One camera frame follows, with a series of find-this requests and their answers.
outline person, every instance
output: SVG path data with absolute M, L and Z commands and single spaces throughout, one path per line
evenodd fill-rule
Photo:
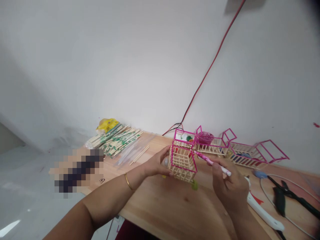
M 156 174 L 173 176 L 161 165 L 169 155 L 170 146 L 156 153 L 148 161 L 98 187 L 79 201 L 45 236 L 51 239 L 91 239 L 93 233 L 113 219 L 130 199 L 143 180 Z M 221 158 L 212 159 L 213 189 L 228 212 L 239 240 L 270 240 L 248 208 L 249 184 L 235 165 Z M 221 167 L 232 175 L 223 178 Z

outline bangle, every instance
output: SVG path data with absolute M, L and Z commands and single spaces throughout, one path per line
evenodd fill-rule
M 125 173 L 124 175 L 126 176 L 126 180 L 127 180 L 127 183 L 128 183 L 129 188 L 133 191 L 133 188 L 131 187 L 131 185 L 130 185 L 130 183 L 129 183 L 129 181 L 128 181 L 127 173 Z

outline pink pen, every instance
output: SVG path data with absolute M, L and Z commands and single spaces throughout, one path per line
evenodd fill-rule
M 203 160 L 205 160 L 207 163 L 209 163 L 209 164 L 213 164 L 213 162 L 210 160 L 210 158 L 208 158 L 208 157 L 206 157 L 205 155 L 203 155 L 202 153 L 199 153 L 199 152 L 197 152 L 197 151 L 193 151 L 199 158 L 201 158 L 201 159 L 203 159 Z M 226 169 L 226 168 L 224 168 L 224 167 L 222 167 L 221 166 L 221 169 L 222 169 L 222 172 L 224 173 L 224 174 L 226 174 L 227 176 L 231 176 L 231 172 L 228 170 L 228 169 Z

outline yellow package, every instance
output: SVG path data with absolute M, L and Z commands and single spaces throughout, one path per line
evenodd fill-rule
M 102 119 L 99 123 L 99 126 L 96 129 L 96 132 L 99 135 L 104 135 L 107 132 L 109 132 L 112 128 L 114 128 L 119 122 L 115 120 L 114 118 L 110 119 Z

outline black pliers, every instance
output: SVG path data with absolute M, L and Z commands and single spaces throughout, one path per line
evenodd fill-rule
M 271 180 L 271 182 L 274 183 L 274 185 L 276 185 L 276 187 L 273 188 L 273 191 L 275 194 L 274 204 L 281 216 L 283 217 L 286 216 L 285 214 L 286 200 L 284 196 L 287 196 L 289 198 L 297 200 L 309 212 L 311 212 L 314 216 L 320 219 L 320 212 L 317 209 L 315 209 L 310 203 L 308 203 L 304 198 L 300 198 L 297 195 L 295 195 L 292 191 L 290 191 L 285 181 L 281 181 L 282 186 L 280 186 L 280 184 L 277 183 L 272 177 L 268 176 L 268 178 Z

